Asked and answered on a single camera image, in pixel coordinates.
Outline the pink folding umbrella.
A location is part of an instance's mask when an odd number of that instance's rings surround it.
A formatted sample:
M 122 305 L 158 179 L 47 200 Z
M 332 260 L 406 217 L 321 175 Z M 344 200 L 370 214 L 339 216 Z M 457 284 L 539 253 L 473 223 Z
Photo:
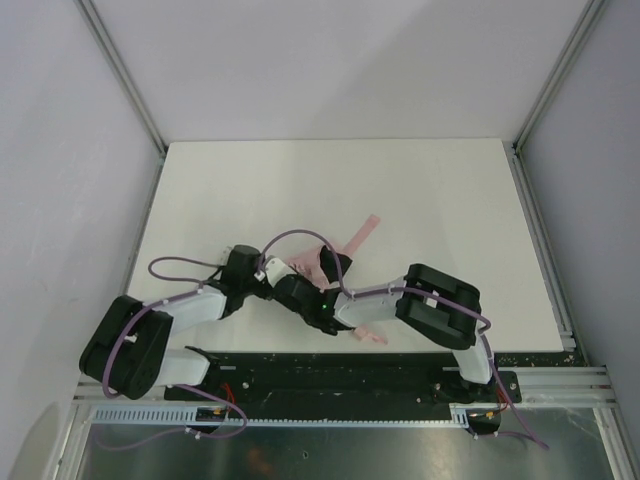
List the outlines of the pink folding umbrella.
M 357 250 L 367 240 L 371 233 L 380 223 L 380 218 L 376 215 L 370 215 L 355 235 L 343 247 L 337 247 L 339 254 L 346 255 L 353 259 Z M 321 251 L 323 245 L 319 245 L 312 249 L 306 250 L 296 256 L 290 257 L 287 264 L 305 278 L 310 280 L 315 286 L 321 289 L 328 288 L 333 282 L 324 273 L 321 268 Z M 373 325 L 359 326 L 351 332 L 352 336 L 360 342 L 374 342 L 381 345 L 387 345 L 388 340 L 384 335 L 380 335 L 373 329 Z

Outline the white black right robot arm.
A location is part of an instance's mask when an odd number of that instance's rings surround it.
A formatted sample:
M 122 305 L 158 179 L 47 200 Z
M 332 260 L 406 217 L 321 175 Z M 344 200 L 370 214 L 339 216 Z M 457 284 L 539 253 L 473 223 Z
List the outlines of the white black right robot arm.
M 264 271 L 272 298 L 327 335 L 399 320 L 453 353 L 463 386 L 492 381 L 485 337 L 491 323 L 481 314 L 479 290 L 468 283 L 423 264 L 411 265 L 389 283 L 359 290 L 322 290 L 276 258 Z

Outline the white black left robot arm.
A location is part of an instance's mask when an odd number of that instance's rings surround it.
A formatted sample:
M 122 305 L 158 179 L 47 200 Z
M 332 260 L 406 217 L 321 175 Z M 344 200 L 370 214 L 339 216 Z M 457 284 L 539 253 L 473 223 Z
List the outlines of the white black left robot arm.
M 192 291 L 152 302 L 117 297 L 80 356 L 81 373 L 100 382 L 109 398 L 137 400 L 155 387 L 202 384 L 213 357 L 195 347 L 171 349 L 170 338 L 230 316 L 249 296 L 264 297 L 267 285 L 255 277 L 259 260 L 256 248 L 236 245 L 220 276 Z

